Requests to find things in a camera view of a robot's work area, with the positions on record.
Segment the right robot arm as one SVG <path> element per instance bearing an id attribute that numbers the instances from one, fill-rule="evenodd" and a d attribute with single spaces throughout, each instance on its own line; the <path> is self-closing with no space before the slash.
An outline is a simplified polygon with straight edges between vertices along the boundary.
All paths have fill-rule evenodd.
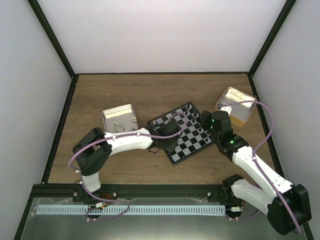
<path id="1" fill-rule="evenodd" d="M 200 126 L 210 134 L 219 152 L 241 167 L 256 182 L 253 185 L 235 174 L 223 181 L 222 195 L 229 202 L 242 199 L 264 213 L 281 235 L 287 235 L 312 218 L 309 193 L 269 167 L 241 136 L 233 132 L 229 113 L 204 110 Z"/>

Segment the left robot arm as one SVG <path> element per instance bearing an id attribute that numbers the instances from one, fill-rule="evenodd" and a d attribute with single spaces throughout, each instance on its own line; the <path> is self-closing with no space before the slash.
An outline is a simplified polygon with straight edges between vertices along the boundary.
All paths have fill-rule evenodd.
<path id="1" fill-rule="evenodd" d="M 181 132 L 181 126 L 174 118 L 168 123 L 147 125 L 123 133 L 103 132 L 99 127 L 92 129 L 72 148 L 81 181 L 86 188 L 85 197 L 91 202 L 97 202 L 101 198 L 99 171 L 110 156 L 135 149 L 172 152 L 178 144 Z"/>

